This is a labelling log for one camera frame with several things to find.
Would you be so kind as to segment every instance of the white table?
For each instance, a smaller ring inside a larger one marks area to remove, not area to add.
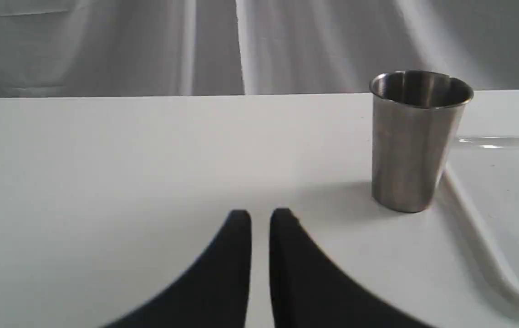
[[[519,135],[519,91],[476,92],[459,134]],[[368,94],[0,99],[0,327],[117,318],[193,263],[232,208],[253,218],[247,326],[270,326],[280,206],[402,310],[519,326],[451,222],[396,219],[370,199],[370,136]]]

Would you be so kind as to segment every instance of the white tray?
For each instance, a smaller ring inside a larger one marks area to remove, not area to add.
[[[519,301],[519,138],[460,138],[443,179],[483,274]]]

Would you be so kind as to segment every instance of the stainless steel cup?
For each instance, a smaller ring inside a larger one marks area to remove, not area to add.
[[[474,92],[455,77],[425,71],[381,74],[369,89],[374,95],[372,195],[392,210],[425,210]]]

